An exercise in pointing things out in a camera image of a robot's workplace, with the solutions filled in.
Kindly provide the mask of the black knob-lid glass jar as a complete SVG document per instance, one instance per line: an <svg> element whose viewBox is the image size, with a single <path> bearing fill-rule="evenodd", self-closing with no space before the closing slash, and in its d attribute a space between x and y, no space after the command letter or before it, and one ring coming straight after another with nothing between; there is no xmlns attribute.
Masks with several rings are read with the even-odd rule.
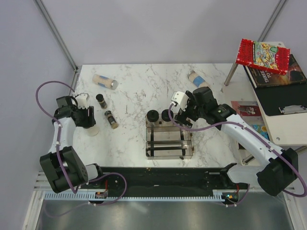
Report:
<svg viewBox="0 0 307 230"><path fill-rule="evenodd" d="M149 127L155 127L159 125L159 113L156 110L148 111L146 119Z"/></svg>

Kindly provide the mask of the clear three-slot organizer tray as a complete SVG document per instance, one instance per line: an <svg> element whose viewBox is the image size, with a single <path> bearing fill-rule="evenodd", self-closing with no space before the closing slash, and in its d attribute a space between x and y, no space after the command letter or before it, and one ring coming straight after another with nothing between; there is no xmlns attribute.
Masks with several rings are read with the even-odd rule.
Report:
<svg viewBox="0 0 307 230"><path fill-rule="evenodd" d="M162 126L161 113L159 125L149 127L145 117L146 143L145 155L149 160L191 159L194 153L192 134L175 126Z"/></svg>

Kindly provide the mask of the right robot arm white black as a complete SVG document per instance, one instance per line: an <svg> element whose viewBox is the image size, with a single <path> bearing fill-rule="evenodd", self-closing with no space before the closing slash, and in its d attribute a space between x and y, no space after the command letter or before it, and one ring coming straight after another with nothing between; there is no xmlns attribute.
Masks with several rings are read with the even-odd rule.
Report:
<svg viewBox="0 0 307 230"><path fill-rule="evenodd" d="M298 178L297 152L275 145L249 126L229 105L218 104L210 88L175 92L171 101L172 105L180 107L174 118L182 129L191 131L191 121L205 119L209 127L235 139L258 161L258 166L229 164L220 176L222 187L229 189L238 183L259 185L269 195L277 196Z"/></svg>

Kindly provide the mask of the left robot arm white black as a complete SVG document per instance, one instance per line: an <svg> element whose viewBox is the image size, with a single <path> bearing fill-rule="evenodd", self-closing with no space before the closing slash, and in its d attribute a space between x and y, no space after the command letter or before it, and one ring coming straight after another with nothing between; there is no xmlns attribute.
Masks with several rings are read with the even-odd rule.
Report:
<svg viewBox="0 0 307 230"><path fill-rule="evenodd" d="M53 142L48 154L40 157L40 165L53 192L58 194L88 182L94 188L101 188L105 176L99 165L85 165L73 148L76 128L83 128L90 137L99 133L94 107L88 103L89 95L63 96L56 101L58 109L52 119L55 129Z"/></svg>

